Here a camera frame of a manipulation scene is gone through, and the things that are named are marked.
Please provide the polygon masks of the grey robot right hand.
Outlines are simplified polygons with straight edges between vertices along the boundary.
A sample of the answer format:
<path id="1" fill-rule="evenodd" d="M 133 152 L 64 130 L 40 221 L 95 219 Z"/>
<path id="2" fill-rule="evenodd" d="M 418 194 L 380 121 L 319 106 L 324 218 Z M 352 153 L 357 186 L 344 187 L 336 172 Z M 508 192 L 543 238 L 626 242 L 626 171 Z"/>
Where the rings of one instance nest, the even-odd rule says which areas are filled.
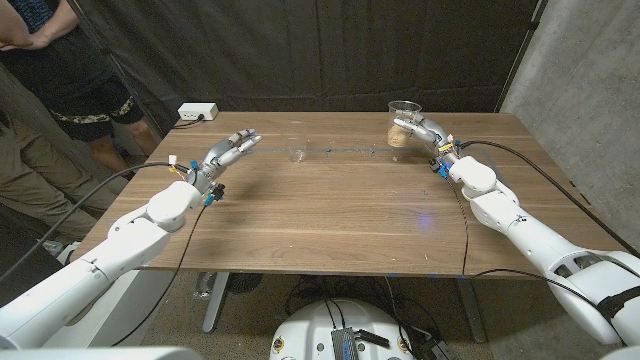
<path id="1" fill-rule="evenodd" d="M 416 115 L 408 119 L 396 117 L 393 122 L 421 140 L 431 157 L 438 162 L 453 165 L 460 159 L 454 150 L 453 141 L 448 139 L 449 134 L 435 121 Z"/>

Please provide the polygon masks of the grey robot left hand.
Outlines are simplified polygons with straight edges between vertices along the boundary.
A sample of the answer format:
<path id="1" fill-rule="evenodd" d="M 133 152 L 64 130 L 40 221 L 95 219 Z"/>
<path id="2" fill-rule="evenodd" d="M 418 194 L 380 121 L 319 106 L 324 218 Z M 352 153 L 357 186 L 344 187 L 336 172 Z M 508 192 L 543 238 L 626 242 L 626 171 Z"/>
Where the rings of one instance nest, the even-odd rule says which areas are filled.
<path id="1" fill-rule="evenodd" d="M 204 158 L 187 174 L 187 182 L 204 194 L 225 170 L 262 140 L 254 129 L 244 129 L 211 147 Z"/>

